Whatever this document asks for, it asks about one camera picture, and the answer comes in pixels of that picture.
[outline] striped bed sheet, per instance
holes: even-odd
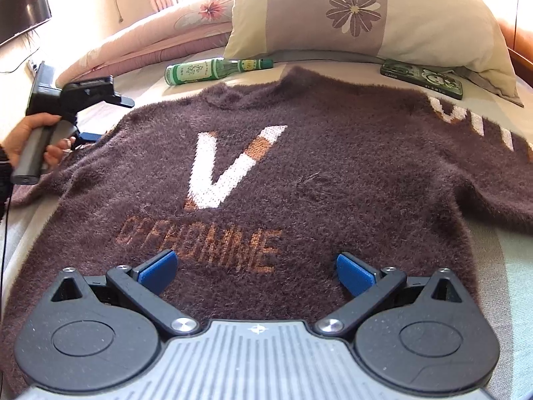
[[[533,143],[533,89],[518,81],[518,91],[525,107],[501,99],[473,83],[461,79],[464,99],[457,101],[422,87],[379,74],[379,65],[337,61],[304,60],[276,63],[267,71],[234,74],[220,81],[168,87],[163,79],[166,65],[222,55],[223,48],[190,55],[126,73],[115,79],[115,88],[134,98],[136,108],[149,103],[175,100],[199,93],[215,82],[228,85],[260,84],[276,81],[294,65],[325,76],[354,84],[379,84],[398,88],[420,89],[435,97],[444,97],[503,128],[524,136]],[[103,133],[115,125],[128,110],[108,104],[95,105],[78,115],[82,132]],[[46,198],[38,204],[10,212],[7,238],[4,300],[34,240],[58,204]],[[500,341],[500,360],[488,385],[498,400],[521,400],[533,389],[533,236],[512,233],[487,223],[465,219],[471,233],[479,289],[479,303]]]

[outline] gray ribbed panel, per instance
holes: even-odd
[[[66,400],[31,388],[20,400]],[[159,362],[128,385],[87,400],[412,400],[380,385],[346,344],[310,334],[302,322],[212,322],[169,342]],[[481,391],[450,397],[488,400]]]

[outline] black screen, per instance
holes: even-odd
[[[0,0],[0,46],[51,16],[48,0]]]

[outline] letter v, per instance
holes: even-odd
[[[287,126],[267,126],[263,129],[216,183],[213,183],[213,166],[217,154],[217,135],[213,132],[199,133],[184,209],[193,211],[219,207],[252,167],[266,155],[286,128]]]

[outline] person's hand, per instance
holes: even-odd
[[[9,158],[11,166],[15,168],[20,159],[20,154],[24,149],[24,145],[31,134],[31,131],[41,126],[52,126],[61,120],[61,116],[53,116],[48,113],[32,114],[31,116],[25,116],[9,133],[4,142],[2,148],[5,154]],[[44,160],[49,166],[49,169],[57,167],[64,156],[64,150],[70,149],[71,143],[75,140],[71,137],[70,140],[63,139],[56,145],[48,145],[46,152],[44,152]]]

